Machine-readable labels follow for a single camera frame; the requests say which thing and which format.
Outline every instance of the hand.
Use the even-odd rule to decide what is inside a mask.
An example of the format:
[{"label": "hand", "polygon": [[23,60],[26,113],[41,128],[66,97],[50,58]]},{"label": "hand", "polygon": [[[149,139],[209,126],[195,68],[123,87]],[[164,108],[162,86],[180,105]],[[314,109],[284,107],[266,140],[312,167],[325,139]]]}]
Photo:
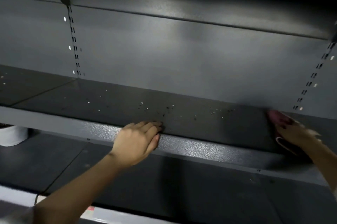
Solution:
[{"label": "hand", "polygon": [[161,122],[140,122],[128,124],[117,134],[114,146],[109,154],[116,157],[123,168],[141,162],[159,142]]},{"label": "hand", "polygon": [[311,130],[302,127],[296,122],[291,125],[285,124],[284,128],[277,124],[275,127],[277,132],[280,133],[286,141],[301,148],[305,147],[310,142],[317,140],[316,137],[311,134]]}]

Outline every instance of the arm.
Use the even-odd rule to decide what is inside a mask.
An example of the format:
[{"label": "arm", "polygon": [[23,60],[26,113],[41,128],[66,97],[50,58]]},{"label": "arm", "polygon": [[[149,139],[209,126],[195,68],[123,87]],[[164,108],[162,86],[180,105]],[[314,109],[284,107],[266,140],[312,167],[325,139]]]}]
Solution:
[{"label": "arm", "polygon": [[160,122],[125,126],[108,155],[34,207],[33,223],[75,223],[123,169],[139,163],[158,146],[160,126]]},{"label": "arm", "polygon": [[299,146],[311,158],[334,192],[337,188],[337,155],[297,123],[286,125],[285,129],[276,125],[276,129],[285,140]]}]

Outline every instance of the white container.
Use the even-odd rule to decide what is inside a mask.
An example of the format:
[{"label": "white container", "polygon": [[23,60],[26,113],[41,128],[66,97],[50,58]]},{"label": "white container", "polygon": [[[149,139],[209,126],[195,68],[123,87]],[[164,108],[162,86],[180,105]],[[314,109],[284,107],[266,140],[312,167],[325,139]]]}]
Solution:
[{"label": "white container", "polygon": [[14,146],[28,138],[28,128],[12,125],[0,127],[0,146]]}]

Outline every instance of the white bucket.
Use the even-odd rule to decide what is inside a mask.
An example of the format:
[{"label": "white bucket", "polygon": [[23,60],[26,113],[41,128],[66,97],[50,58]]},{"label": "white bucket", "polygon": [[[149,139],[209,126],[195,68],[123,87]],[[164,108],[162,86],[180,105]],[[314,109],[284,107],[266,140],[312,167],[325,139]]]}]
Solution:
[{"label": "white bucket", "polygon": [[28,128],[11,125],[1,128],[0,126],[0,146],[14,146],[28,138]]}]

